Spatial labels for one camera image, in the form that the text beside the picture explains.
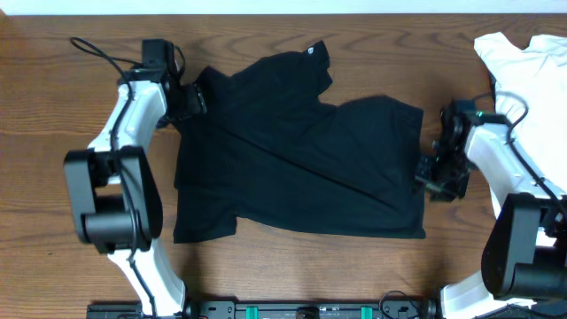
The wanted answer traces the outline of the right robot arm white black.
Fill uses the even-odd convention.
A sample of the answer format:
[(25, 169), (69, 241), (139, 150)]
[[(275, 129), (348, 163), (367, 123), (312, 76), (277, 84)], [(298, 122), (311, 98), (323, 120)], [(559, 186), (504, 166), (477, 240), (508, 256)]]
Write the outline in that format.
[(440, 112), (435, 155), (423, 156), (416, 183), (432, 201), (464, 197), (470, 172), (488, 182), (495, 224), (480, 270), (416, 307), (419, 318), (544, 318), (544, 301), (566, 299), (566, 193), (547, 180), (512, 136), (515, 123), (472, 100)]

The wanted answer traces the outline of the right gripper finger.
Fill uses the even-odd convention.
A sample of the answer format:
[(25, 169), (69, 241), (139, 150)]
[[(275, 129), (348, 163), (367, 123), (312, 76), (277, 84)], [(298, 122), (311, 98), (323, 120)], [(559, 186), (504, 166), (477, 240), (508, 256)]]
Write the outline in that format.
[(437, 163), (437, 156), (422, 155), (417, 163), (416, 176), (433, 177)]
[(437, 195), (443, 192), (443, 188), (440, 184), (433, 182), (427, 177), (415, 175), (415, 181), (432, 195)]

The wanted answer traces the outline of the black t-shirt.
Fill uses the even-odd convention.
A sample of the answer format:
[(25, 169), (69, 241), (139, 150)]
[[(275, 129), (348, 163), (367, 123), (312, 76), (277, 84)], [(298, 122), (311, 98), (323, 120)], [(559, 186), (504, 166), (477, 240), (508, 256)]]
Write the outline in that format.
[(207, 111), (177, 124), (177, 244), (237, 221), (306, 233), (423, 238), (423, 111), (385, 95), (329, 105), (324, 43), (196, 80)]

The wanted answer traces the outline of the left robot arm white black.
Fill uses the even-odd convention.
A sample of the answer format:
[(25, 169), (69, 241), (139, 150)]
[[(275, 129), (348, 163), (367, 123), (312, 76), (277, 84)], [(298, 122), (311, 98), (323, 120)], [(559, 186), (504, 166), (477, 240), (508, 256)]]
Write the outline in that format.
[(90, 318), (197, 318), (198, 304), (172, 269), (160, 239), (163, 206), (146, 156), (154, 132), (178, 113), (200, 111), (200, 94), (183, 71), (143, 66), (121, 74), (118, 98), (97, 137), (64, 159), (74, 227), (136, 292), (134, 306), (103, 304)]

